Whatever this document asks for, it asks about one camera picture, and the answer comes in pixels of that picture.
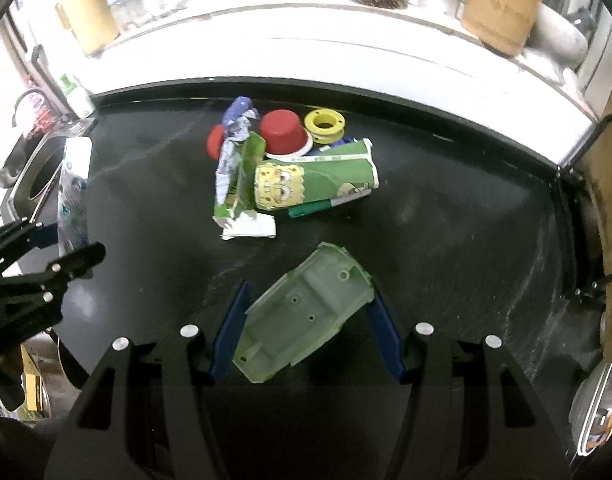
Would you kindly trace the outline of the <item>pale green plastic car shell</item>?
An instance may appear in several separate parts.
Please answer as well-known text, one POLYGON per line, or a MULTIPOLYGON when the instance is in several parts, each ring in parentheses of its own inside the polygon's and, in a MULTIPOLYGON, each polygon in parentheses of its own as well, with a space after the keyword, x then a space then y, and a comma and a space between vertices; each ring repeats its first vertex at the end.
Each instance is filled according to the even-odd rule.
POLYGON ((232 362, 262 384, 321 348, 374 298, 363 266, 346 248, 322 242, 246 310, 232 362))

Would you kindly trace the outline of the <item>green white marker pen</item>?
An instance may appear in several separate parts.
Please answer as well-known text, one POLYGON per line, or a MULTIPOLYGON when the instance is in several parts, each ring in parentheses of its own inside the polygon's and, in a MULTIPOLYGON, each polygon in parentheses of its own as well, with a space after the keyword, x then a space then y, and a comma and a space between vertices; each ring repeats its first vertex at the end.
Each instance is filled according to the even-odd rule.
POLYGON ((317 202, 296 205, 289 207, 287 213, 291 219, 303 218, 309 216, 309 214, 315 214, 316 212, 325 211, 337 206, 348 204, 354 200, 360 200, 360 198, 367 197, 371 193, 371 190, 364 190, 356 193, 350 193, 348 195, 330 198, 329 200, 318 200, 317 202))

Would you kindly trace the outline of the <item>small red bottle cap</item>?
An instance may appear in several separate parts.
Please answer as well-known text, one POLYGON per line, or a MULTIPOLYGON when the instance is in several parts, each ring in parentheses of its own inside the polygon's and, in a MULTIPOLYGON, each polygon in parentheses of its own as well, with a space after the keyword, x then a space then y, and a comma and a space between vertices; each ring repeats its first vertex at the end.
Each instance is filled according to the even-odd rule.
POLYGON ((223 141, 225 141, 225 129, 221 125, 216 125, 210 130, 206 142, 206 151, 211 159, 219 159, 223 141))

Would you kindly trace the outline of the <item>red plastic cup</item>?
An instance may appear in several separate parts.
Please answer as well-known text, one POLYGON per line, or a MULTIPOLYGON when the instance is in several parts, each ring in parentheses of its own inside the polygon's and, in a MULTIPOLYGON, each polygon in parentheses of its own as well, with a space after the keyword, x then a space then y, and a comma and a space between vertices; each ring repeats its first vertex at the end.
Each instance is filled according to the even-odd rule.
POLYGON ((271 158, 303 156, 313 144, 298 115, 284 108, 263 115, 259 134, 266 141, 266 154, 271 158))

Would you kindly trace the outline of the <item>yellow plastic ring spool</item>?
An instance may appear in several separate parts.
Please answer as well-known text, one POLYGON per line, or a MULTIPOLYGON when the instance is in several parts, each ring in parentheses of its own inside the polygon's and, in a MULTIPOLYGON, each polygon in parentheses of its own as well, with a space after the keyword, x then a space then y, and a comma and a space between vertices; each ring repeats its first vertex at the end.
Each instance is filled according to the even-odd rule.
POLYGON ((304 119, 304 126, 315 144, 332 144, 345 136, 345 117, 330 108, 316 108, 304 119))

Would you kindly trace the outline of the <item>white paper scrap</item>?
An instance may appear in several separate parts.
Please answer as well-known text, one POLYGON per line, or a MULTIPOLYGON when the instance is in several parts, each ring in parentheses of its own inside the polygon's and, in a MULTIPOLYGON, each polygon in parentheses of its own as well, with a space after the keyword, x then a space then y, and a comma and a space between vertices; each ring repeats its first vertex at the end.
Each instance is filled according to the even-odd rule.
POLYGON ((229 219, 222 229, 221 240, 234 240, 235 238, 277 236, 277 227, 271 214, 261 214, 255 210, 242 211, 236 219, 229 219))

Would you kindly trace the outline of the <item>steel sink basin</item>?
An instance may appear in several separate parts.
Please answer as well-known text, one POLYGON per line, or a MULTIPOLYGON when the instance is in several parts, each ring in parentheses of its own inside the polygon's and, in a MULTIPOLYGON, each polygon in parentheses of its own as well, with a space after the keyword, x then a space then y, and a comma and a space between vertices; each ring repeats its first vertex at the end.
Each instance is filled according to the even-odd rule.
POLYGON ((88 136, 96 122, 96 118, 80 119, 48 133, 39 141, 0 205, 4 223, 24 218, 35 221, 39 217, 41 208, 59 180, 66 141, 77 136, 88 136))

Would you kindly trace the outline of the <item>green drink carton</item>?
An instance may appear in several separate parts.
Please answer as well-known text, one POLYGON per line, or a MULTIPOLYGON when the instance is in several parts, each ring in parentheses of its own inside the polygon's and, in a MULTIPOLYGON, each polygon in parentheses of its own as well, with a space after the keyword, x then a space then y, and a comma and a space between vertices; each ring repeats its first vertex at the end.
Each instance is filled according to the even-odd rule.
POLYGON ((225 139, 215 174, 214 221, 221 228, 256 208, 255 174, 266 154, 266 141, 251 131, 235 142, 225 139))

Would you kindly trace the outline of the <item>SpongeBob green paper cup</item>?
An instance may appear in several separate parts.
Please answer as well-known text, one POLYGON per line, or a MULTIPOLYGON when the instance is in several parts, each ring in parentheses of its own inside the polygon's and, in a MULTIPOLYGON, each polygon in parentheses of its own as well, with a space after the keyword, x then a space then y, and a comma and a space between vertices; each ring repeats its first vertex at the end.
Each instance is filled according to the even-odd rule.
POLYGON ((370 139, 361 139, 289 162, 261 162, 254 180, 257 208, 275 211, 370 194, 379 187, 372 148, 370 139))

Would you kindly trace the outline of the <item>green label soap bottle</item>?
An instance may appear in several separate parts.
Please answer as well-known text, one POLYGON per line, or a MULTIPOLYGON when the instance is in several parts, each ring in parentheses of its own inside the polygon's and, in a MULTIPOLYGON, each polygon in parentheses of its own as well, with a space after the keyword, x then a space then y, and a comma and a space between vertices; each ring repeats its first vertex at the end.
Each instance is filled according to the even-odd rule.
POLYGON ((79 118, 90 117, 96 108, 94 107, 89 93, 80 84, 68 77, 66 74, 60 77, 62 82, 64 96, 68 105, 74 110, 74 113, 79 118))

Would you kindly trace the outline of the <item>blue silver foil wrapper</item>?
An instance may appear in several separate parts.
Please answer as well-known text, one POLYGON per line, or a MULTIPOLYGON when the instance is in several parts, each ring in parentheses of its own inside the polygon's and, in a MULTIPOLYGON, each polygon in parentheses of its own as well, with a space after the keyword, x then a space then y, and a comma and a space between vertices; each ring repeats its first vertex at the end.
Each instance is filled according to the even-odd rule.
POLYGON ((218 205, 225 203, 231 183, 242 162, 241 150, 249 137, 251 122, 258 118, 259 114, 248 96, 238 96, 222 116, 221 126, 225 131, 225 137, 215 172, 215 192, 218 205))

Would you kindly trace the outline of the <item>wooden container left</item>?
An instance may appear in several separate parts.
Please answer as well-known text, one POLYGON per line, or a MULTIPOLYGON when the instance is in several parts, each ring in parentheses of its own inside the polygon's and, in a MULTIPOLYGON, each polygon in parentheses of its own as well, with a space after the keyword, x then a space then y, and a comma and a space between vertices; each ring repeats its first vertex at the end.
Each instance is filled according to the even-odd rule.
POLYGON ((106 0, 58 0, 67 28, 84 55, 96 55, 120 36, 106 0))

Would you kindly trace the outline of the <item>wooden utensil holder right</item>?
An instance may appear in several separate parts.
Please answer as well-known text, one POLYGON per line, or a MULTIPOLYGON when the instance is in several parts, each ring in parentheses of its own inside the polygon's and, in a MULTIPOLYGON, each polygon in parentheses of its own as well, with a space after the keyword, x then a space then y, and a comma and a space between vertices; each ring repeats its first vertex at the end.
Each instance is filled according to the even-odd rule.
POLYGON ((542 0, 466 0, 462 26, 487 47, 514 58, 520 55, 542 0))

